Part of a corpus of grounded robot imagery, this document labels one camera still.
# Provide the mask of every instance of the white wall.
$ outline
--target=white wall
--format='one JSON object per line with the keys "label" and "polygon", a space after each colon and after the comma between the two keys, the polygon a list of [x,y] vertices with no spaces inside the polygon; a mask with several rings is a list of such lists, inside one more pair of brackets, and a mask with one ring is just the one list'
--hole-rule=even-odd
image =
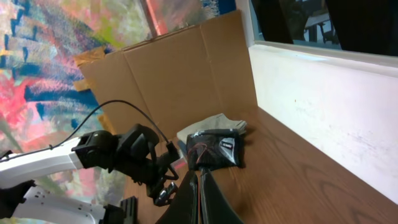
{"label": "white wall", "polygon": [[398,203],[398,69],[264,45],[249,53],[259,106]]}

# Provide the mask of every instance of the tan tape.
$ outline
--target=tan tape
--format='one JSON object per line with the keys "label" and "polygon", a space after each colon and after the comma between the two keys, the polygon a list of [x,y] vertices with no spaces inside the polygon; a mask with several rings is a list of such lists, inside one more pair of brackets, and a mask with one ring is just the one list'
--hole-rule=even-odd
{"label": "tan tape", "polygon": [[84,91],[90,89],[90,85],[85,79],[74,81],[73,86],[75,87],[76,91]]}
{"label": "tan tape", "polygon": [[109,118],[105,114],[98,115],[97,119],[105,131],[109,131],[111,134],[116,134],[116,131],[114,130]]}
{"label": "tan tape", "polygon": [[83,52],[80,55],[75,55],[75,56],[73,56],[73,59],[75,60],[77,67],[79,67],[86,63],[91,63],[91,62],[94,62],[95,60],[105,58],[104,50],[105,50],[104,46],[97,47],[97,48],[94,48],[93,50]]}

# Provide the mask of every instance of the abstract painting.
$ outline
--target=abstract painting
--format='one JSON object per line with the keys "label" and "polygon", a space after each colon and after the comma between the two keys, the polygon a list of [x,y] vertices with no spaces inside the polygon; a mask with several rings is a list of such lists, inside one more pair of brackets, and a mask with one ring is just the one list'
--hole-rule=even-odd
{"label": "abstract painting", "polygon": [[[77,92],[83,78],[73,56],[95,47],[109,51],[152,38],[143,0],[0,0],[0,151],[29,152],[64,140],[98,103]],[[157,34],[217,16],[216,1],[147,0]],[[90,118],[77,132],[102,129]],[[57,195],[118,204],[125,176],[83,169],[38,178]],[[0,223],[42,223],[1,220]]]}

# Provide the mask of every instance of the folded cloth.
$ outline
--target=folded cloth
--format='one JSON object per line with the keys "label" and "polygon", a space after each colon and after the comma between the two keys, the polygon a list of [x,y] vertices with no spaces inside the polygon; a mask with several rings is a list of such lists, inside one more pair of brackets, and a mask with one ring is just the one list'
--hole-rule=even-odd
{"label": "folded cloth", "polygon": [[177,145],[179,146],[180,150],[182,151],[183,156],[187,157],[187,154],[188,154],[187,145],[181,140],[178,140]]}
{"label": "folded cloth", "polygon": [[247,123],[245,121],[231,121],[223,113],[221,113],[206,118],[203,121],[189,125],[188,127],[179,131],[177,133],[177,137],[186,144],[187,136],[189,134],[208,129],[237,129],[239,134],[244,134],[246,125]]}

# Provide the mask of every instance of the gray cloth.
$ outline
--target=gray cloth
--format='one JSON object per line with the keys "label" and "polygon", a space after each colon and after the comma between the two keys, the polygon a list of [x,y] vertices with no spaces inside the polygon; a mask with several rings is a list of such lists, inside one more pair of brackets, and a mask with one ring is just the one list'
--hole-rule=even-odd
{"label": "gray cloth", "polygon": [[211,116],[199,121],[195,124],[191,124],[188,127],[177,133],[179,140],[187,143],[187,136],[197,131],[204,131],[209,129],[237,129],[239,134],[245,133],[247,123],[245,121],[231,121],[223,113]]}

